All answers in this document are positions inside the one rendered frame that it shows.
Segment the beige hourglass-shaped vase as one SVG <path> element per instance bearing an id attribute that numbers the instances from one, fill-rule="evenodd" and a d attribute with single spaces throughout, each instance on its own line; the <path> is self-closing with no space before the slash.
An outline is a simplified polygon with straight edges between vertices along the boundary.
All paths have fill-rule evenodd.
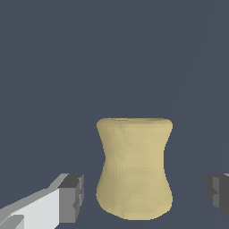
<path id="1" fill-rule="evenodd" d="M 173 129 L 164 118 L 103 118 L 97 122 L 105 152 L 96 197 L 106 212 L 151 220 L 168 212 L 173 195 L 164 151 Z"/>

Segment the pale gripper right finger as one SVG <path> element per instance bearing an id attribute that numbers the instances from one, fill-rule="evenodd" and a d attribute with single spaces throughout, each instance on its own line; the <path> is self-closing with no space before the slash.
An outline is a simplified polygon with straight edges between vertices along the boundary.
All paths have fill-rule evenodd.
<path id="1" fill-rule="evenodd" d="M 205 195 L 229 219 L 229 174 L 207 174 Z"/>

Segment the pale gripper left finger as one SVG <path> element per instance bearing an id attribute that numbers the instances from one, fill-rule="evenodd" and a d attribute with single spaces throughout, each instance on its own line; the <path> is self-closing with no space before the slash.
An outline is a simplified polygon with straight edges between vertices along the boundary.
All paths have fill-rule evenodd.
<path id="1" fill-rule="evenodd" d="M 56 229 L 60 223 L 75 223 L 83 184 L 83 174 L 60 174 L 46 189 L 1 208 L 0 229 Z"/>

